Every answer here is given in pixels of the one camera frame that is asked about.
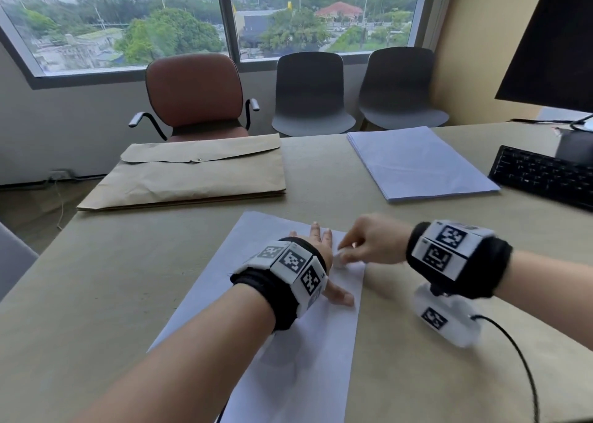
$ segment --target person's left arm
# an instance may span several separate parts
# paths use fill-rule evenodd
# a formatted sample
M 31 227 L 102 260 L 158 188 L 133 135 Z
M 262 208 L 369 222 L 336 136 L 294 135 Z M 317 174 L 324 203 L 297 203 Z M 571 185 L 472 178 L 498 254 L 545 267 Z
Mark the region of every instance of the person's left arm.
M 331 232 L 311 226 L 304 237 L 331 267 Z M 331 282 L 324 292 L 352 306 L 352 294 Z M 272 333 L 272 307 L 258 291 L 236 284 L 153 349 L 74 422 L 212 423 Z

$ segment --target keyboard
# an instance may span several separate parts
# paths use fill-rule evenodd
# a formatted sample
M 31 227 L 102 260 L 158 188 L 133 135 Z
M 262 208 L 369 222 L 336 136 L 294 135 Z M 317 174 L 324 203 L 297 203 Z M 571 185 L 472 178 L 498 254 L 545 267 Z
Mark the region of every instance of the keyboard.
M 502 145 L 488 178 L 581 209 L 593 210 L 593 167 Z

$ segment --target window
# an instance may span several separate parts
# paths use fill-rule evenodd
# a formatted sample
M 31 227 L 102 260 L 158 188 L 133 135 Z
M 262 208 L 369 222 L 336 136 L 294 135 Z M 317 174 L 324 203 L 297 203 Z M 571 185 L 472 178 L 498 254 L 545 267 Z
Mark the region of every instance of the window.
M 0 0 L 44 74 L 225 53 L 218 0 Z
M 141 81 L 160 57 L 223 53 L 240 71 L 300 51 L 366 63 L 434 48 L 448 0 L 0 0 L 0 42 L 33 88 Z
M 242 60 L 408 44 L 417 0 L 232 0 Z

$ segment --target chair seat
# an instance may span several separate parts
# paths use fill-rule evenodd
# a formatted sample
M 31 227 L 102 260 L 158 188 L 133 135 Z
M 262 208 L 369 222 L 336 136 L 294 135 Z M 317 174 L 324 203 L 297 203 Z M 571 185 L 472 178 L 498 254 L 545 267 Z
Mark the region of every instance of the chair seat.
M 372 124 L 383 129 L 403 129 L 418 126 L 437 127 L 449 120 L 449 114 L 437 109 L 381 111 L 360 106 L 360 111 Z
M 325 116 L 295 117 L 274 115 L 271 126 L 279 133 L 291 137 L 341 134 L 352 129 L 356 120 L 346 111 L 337 111 Z
M 174 127 L 173 134 L 168 138 L 167 142 L 210 141 L 248 136 L 247 129 L 242 127 L 238 120 L 213 121 Z

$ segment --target white paper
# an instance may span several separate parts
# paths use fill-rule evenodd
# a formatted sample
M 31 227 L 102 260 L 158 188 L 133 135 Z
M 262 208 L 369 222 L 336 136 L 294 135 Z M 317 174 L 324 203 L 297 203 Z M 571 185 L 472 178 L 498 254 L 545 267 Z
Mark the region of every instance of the white paper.
M 187 293 L 151 349 L 231 287 L 230 273 L 264 243 L 310 225 L 245 212 Z M 344 237 L 334 231 L 334 252 Z M 320 297 L 288 331 L 279 332 L 231 394 L 222 423 L 343 423 L 364 264 L 332 269 L 330 280 L 352 292 L 355 307 Z
M 389 201 L 500 190 L 426 126 L 347 136 Z

